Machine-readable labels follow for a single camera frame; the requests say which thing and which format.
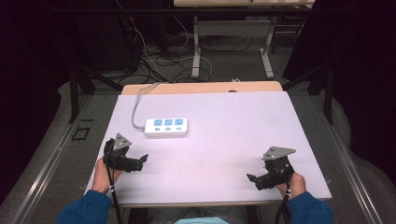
white tabletop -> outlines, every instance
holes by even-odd
[[[132,141],[129,158],[148,154],[141,172],[123,174],[116,184],[122,206],[259,204],[281,200],[277,189],[257,190],[247,174],[264,175],[261,156],[269,147],[289,155],[317,198],[332,195],[286,92],[225,92],[143,95],[135,123],[184,117],[191,130],[181,138],[149,139],[131,124],[134,95],[117,101],[105,142],[117,133]],[[91,177],[88,186],[92,185]]]
[[[176,7],[264,7],[313,5],[315,0],[175,0]]]

blue outlet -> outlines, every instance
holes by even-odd
[[[173,120],[172,119],[166,119],[165,120],[165,126],[171,126],[173,125]]]
[[[155,119],[154,120],[154,126],[163,126],[163,120],[162,119]]]
[[[175,125],[183,125],[183,119],[175,119]]]

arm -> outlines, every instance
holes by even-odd
[[[114,171],[114,182],[123,171]],[[111,199],[107,197],[108,180],[103,159],[97,161],[92,189],[79,200],[67,205],[56,218],[56,223],[107,223]]]
[[[305,180],[302,175],[294,173],[290,179],[291,195],[288,208],[291,213],[291,223],[332,223],[332,209],[325,202],[314,198],[306,191]],[[278,185],[282,196],[286,192],[286,184]]]

blue jacket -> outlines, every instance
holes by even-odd
[[[111,199],[89,190],[81,199],[67,205],[56,218],[57,224],[106,224]],[[292,224],[332,223],[332,209],[305,192],[288,201]]]

white power strip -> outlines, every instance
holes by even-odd
[[[145,126],[147,137],[184,136],[188,131],[185,118],[148,119]]]

